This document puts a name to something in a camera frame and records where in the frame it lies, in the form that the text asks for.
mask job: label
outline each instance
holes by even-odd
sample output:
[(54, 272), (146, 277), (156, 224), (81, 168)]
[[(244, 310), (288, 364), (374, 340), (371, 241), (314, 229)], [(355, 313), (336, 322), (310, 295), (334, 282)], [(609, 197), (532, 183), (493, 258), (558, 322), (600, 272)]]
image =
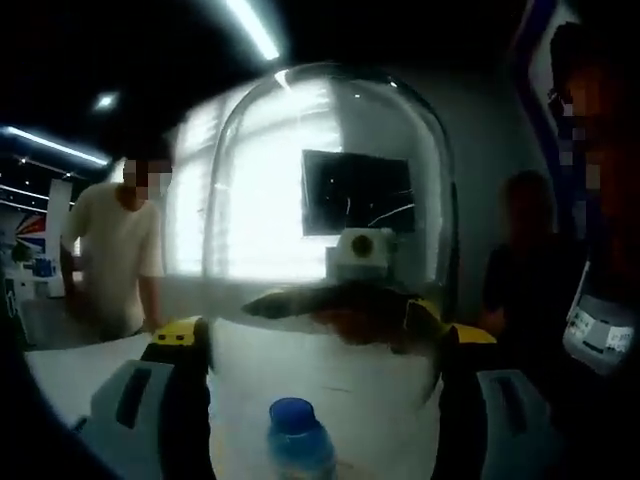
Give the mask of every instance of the label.
[(632, 327), (611, 327), (607, 335), (606, 348), (624, 353), (629, 349), (633, 339)]
[(576, 340), (587, 336), (596, 320), (584, 310), (576, 307), (569, 317), (568, 330)]

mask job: window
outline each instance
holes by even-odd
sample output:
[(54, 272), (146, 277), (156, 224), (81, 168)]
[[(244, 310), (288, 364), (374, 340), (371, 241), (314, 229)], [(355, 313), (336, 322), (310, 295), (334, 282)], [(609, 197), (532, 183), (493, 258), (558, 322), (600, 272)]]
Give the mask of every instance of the window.
[(167, 193), (165, 244), (169, 274), (202, 274), (207, 198), (222, 103), (219, 98), (195, 109), (180, 129)]
[(212, 156), (201, 154), (178, 167), (168, 193), (167, 271), (202, 274), (202, 246)]
[(211, 271), (235, 280), (299, 282), (325, 276), (337, 237), (302, 234), (302, 151), (340, 151), (326, 81), (277, 90), (249, 107), (216, 179)]

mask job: ceiling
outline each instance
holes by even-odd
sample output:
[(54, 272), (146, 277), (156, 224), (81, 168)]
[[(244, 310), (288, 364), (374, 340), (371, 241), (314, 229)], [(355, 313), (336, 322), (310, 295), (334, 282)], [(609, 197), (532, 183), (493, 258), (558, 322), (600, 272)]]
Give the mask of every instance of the ceiling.
[[(0, 35), (6, 36), (0, 125), (108, 157), (131, 155), (200, 100), (283, 66), (321, 60), (494, 65), (526, 3), (247, 0), (280, 52), (266, 61), (231, 13), (230, 1), (12, 2), (0, 19)], [(117, 92), (118, 101), (112, 110), (96, 112), (103, 92)], [(43, 179), (60, 175), (20, 164), (25, 155), (90, 180), (105, 174), (67, 154), (4, 140), (2, 181), (10, 177), (19, 184), (27, 170)]]

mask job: plastic bottle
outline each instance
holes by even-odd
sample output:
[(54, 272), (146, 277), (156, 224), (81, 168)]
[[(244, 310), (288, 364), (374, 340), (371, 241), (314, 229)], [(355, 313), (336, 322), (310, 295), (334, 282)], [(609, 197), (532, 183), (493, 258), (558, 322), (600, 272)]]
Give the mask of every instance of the plastic bottle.
[(271, 405), (269, 415), (269, 454), (278, 480), (336, 478), (333, 444), (309, 402), (282, 398)]

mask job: yellow trim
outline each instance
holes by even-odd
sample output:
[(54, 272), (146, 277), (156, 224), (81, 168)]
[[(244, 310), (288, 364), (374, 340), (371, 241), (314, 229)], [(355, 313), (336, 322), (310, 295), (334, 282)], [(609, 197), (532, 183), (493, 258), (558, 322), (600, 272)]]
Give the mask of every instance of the yellow trim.
[(195, 342), (194, 329), (200, 317), (190, 317), (175, 320), (158, 330), (151, 339), (151, 343), (158, 345), (193, 345)]
[(416, 299), (409, 300), (409, 303), (415, 303), (416, 305), (420, 305), (427, 312), (429, 312), (433, 318), (435, 318), (439, 322), (442, 321), (442, 318), (440, 315), (440, 309), (436, 307), (433, 303), (431, 303), (429, 300), (426, 300), (424, 298), (416, 298)]
[(496, 339), (484, 330), (460, 323), (454, 323), (453, 325), (458, 331), (460, 343), (496, 343)]

